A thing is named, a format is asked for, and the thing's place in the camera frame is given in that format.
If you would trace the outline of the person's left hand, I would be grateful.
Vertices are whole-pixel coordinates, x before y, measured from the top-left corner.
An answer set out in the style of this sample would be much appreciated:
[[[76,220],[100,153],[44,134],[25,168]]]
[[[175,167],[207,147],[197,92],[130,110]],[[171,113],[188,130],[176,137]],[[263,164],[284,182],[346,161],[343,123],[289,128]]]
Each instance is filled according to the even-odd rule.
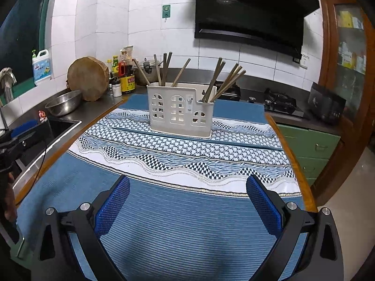
[[[10,223],[15,223],[17,221],[17,206],[15,205],[15,195],[13,191],[14,181],[15,179],[12,173],[9,173],[4,191],[3,208],[1,209],[1,216]]]

